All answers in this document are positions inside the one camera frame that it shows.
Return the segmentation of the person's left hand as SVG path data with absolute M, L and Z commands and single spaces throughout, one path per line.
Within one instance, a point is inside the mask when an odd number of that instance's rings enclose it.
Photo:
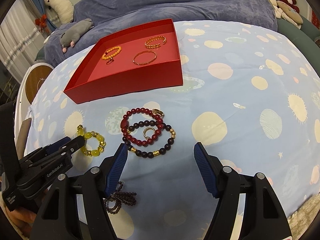
M 29 239 L 32 225 L 36 214 L 25 208 L 9 211 L 1 195 L 1 208 L 7 220 L 11 223 L 15 231 L 23 238 Z

